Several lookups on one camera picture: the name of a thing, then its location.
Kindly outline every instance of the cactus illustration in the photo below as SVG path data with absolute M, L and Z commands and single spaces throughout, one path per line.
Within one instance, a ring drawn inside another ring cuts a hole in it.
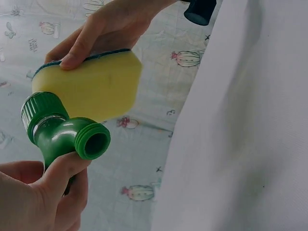
M 16 35 L 16 32 L 13 30 L 12 28 L 12 24 L 10 22 L 7 22 L 6 23 L 6 28 L 9 30 L 9 31 L 5 31 L 4 32 L 4 35 L 9 37 L 10 39 L 12 39 L 15 35 Z
M 53 35 L 55 39 L 59 38 L 60 36 L 59 23 L 40 22 L 39 26 L 45 35 Z
M 128 129 L 134 129 L 139 125 L 139 122 L 135 119 L 130 119 L 129 116 L 124 116 L 121 119 L 118 119 L 116 122 L 117 127 L 123 127 Z
M 148 185 L 134 185 L 129 188 L 123 187 L 122 195 L 127 195 L 133 201 L 146 201 L 154 197 L 154 189 Z
M 83 4 L 83 8 L 85 10 L 90 11 L 90 13 L 86 14 L 86 17 L 89 17 L 91 14 L 95 13 L 98 11 L 102 6 L 104 6 L 104 1 L 103 0 L 91 0 L 88 3 Z
M 18 6 L 14 5 L 11 11 L 11 15 L 13 16 L 23 16 L 24 11 L 21 10 Z
M 173 52 L 171 59 L 175 59 L 178 65 L 182 67 L 198 66 L 204 51 L 180 51 L 179 53 Z

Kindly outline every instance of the white fabric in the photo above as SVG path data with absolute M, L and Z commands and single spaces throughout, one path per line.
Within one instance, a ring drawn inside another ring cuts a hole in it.
M 308 1 L 225 0 L 152 231 L 308 230 Z

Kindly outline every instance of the pink flower print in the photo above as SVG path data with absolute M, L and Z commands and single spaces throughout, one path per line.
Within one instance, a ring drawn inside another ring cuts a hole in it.
M 134 129 L 139 125 L 139 122 L 135 119 L 130 119 L 129 116 L 124 116 L 122 119 L 118 119 L 116 122 L 117 127 L 123 127 L 128 129 Z
M 176 54 L 175 51 L 171 53 L 171 59 L 176 59 L 177 56 L 178 54 Z

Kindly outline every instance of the threaded end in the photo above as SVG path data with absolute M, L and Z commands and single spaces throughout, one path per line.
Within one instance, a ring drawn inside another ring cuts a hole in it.
M 111 141 L 109 130 L 102 124 L 85 126 L 76 135 L 75 149 L 85 160 L 94 160 L 103 155 Z

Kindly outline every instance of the green hose connector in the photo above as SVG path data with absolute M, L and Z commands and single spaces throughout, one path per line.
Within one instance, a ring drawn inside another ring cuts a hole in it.
M 76 151 L 85 160 L 106 152 L 110 132 L 88 118 L 69 118 L 61 100 L 50 92 L 31 95 L 21 110 L 28 137 L 42 152 L 45 170 L 59 156 Z

